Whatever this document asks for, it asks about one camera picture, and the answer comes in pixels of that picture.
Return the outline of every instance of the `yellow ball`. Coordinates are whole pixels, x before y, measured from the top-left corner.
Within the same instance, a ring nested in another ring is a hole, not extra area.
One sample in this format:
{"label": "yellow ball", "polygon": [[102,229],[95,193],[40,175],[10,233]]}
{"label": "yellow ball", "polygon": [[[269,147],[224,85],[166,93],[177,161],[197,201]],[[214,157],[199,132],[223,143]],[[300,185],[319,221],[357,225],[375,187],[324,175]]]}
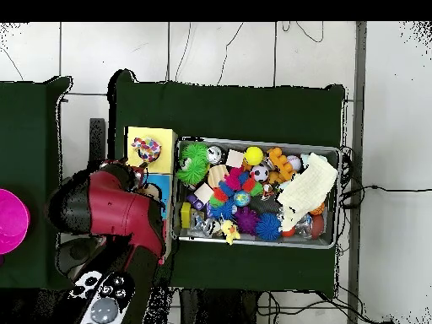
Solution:
{"label": "yellow ball", "polygon": [[258,165],[262,162],[264,154],[258,147],[249,147],[245,152],[245,161],[249,165]]}

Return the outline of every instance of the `red ball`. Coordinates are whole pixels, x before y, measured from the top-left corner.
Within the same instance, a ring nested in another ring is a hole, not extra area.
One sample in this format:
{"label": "red ball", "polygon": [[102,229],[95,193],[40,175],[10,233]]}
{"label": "red ball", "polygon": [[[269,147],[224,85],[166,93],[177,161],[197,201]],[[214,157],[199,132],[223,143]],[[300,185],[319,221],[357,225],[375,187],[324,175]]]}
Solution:
{"label": "red ball", "polygon": [[312,239],[317,239],[324,230],[324,218],[322,215],[312,215]]}
{"label": "red ball", "polygon": [[293,234],[295,234],[295,227],[290,231],[282,231],[282,237],[291,237]]}

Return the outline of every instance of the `blue spiky ball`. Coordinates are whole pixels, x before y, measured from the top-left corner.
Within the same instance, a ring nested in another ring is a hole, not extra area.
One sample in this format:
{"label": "blue spiky ball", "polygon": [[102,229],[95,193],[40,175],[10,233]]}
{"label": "blue spiky ball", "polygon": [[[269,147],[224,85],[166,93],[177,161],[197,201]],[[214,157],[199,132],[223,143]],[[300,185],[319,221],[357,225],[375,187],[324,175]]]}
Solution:
{"label": "blue spiky ball", "polygon": [[256,234],[263,240],[275,241],[279,238],[281,223],[275,213],[263,213],[256,224]]}

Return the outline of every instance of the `toy figure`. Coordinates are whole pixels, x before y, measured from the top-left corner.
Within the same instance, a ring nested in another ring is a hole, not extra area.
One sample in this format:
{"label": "toy figure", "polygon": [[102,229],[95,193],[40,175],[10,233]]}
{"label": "toy figure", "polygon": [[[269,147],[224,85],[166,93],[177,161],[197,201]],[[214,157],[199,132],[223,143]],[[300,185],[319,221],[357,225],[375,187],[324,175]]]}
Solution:
{"label": "toy figure", "polygon": [[222,232],[224,232],[226,241],[230,246],[233,244],[234,239],[238,240],[240,238],[240,234],[237,231],[237,226],[235,226],[230,220],[224,221],[222,224]]}

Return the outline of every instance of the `metal frame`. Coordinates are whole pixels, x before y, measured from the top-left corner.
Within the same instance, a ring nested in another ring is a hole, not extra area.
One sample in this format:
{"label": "metal frame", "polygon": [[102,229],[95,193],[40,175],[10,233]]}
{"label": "metal frame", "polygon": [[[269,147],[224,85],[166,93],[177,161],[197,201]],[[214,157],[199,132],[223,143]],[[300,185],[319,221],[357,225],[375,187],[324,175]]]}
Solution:
{"label": "metal frame", "polygon": [[[353,118],[353,164],[354,173],[351,182],[353,190],[361,188],[363,166],[363,115],[365,111],[366,77],[366,21],[357,21],[355,83],[354,83],[354,118]],[[353,203],[359,203],[361,192],[353,196]],[[360,208],[351,209],[351,236],[349,242],[348,290],[359,296],[359,248],[360,248]],[[359,301],[352,294],[348,295],[348,305],[358,309]],[[348,311],[348,323],[357,322],[357,315]]]}

